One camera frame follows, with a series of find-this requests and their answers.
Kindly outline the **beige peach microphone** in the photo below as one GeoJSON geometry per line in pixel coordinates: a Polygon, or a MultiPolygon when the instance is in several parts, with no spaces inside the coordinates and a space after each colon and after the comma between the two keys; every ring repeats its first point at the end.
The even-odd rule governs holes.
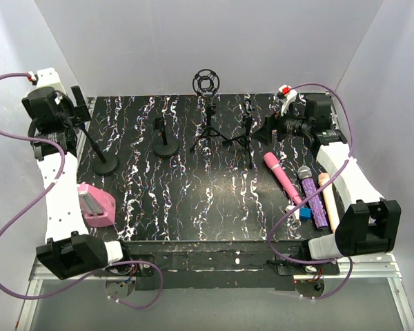
{"type": "MultiPolygon", "coordinates": [[[[328,173],[321,173],[318,176],[318,183],[320,187],[325,186],[330,180],[328,173]]],[[[333,184],[330,183],[324,190],[322,190],[326,211],[328,215],[329,225],[332,232],[335,232],[339,225],[339,214],[337,211],[337,205],[335,202],[335,196],[333,192],[333,184]]]]}

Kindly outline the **black tripod stand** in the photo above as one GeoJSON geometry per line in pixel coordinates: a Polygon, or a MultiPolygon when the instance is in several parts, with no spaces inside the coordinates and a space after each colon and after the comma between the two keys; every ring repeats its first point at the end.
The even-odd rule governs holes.
{"type": "Polygon", "coordinates": [[[234,143],[238,143],[245,152],[248,154],[248,167],[253,169],[253,155],[250,150],[250,143],[252,141],[251,130],[253,127],[254,117],[253,117],[253,106],[249,98],[245,97],[243,102],[244,113],[241,120],[241,126],[245,129],[244,134],[227,139],[222,142],[223,146],[231,146],[234,143]]]}
{"type": "Polygon", "coordinates": [[[206,120],[202,125],[203,131],[195,140],[195,143],[190,148],[190,152],[194,152],[198,143],[204,140],[210,140],[211,138],[220,137],[223,141],[228,141],[219,130],[213,127],[212,118],[216,114],[216,104],[214,97],[217,94],[220,87],[219,75],[211,69],[201,69],[198,71],[192,81],[193,91],[198,97],[201,97],[205,101],[205,113],[206,120]]]}

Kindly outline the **pink tall microphone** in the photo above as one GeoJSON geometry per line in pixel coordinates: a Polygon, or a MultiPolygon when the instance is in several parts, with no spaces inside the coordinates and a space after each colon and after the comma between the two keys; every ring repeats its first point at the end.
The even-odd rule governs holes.
{"type": "Polygon", "coordinates": [[[279,160],[272,152],[267,152],[264,155],[264,161],[265,164],[268,166],[268,168],[271,170],[271,172],[274,174],[276,179],[279,181],[283,189],[285,190],[286,194],[289,196],[291,201],[295,205],[299,205],[302,200],[299,196],[298,191],[295,189],[294,185],[288,178],[287,174],[284,172],[282,167],[280,166],[279,160]]]}

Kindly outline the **purple glitter microphone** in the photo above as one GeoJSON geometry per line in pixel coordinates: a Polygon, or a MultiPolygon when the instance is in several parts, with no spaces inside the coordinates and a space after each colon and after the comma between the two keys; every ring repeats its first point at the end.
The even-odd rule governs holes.
{"type": "Polygon", "coordinates": [[[321,229],[327,227],[328,221],[326,220],[326,214],[322,201],[316,193],[317,188],[312,178],[311,169],[308,166],[303,165],[298,168],[297,176],[301,182],[304,193],[308,198],[308,204],[310,206],[316,228],[321,229]]]}

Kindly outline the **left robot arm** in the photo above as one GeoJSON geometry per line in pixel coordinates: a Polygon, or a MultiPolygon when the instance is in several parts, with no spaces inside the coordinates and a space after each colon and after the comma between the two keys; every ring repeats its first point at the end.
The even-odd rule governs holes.
{"type": "Polygon", "coordinates": [[[38,260],[58,279],[69,279],[109,265],[119,276],[133,267],[132,257],[119,241],[90,235],[85,225],[77,184],[77,134],[90,120],[79,87],[72,101],[59,85],[35,88],[23,98],[30,116],[28,138],[43,177],[47,228],[45,243],[36,249],[38,260]]]}

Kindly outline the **black round-base desk stand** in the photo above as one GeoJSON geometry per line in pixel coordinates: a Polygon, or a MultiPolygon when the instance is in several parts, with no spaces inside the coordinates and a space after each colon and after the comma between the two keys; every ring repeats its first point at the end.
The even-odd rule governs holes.
{"type": "Polygon", "coordinates": [[[152,150],[157,157],[169,158],[179,152],[179,141],[174,136],[167,137],[166,124],[163,117],[154,119],[155,138],[152,150]]]}

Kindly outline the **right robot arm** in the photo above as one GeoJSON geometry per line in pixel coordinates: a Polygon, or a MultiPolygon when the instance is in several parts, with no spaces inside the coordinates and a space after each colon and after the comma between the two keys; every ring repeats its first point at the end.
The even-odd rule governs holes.
{"type": "Polygon", "coordinates": [[[333,124],[332,99],[323,93],[301,97],[288,86],[277,99],[280,109],[266,117],[259,131],[270,136],[276,130],[279,141],[301,137],[329,175],[323,187],[336,190],[344,206],[331,234],[303,241],[290,261],[314,274],[333,259],[392,251],[402,209],[397,201],[385,199],[358,166],[346,137],[333,124]]]}

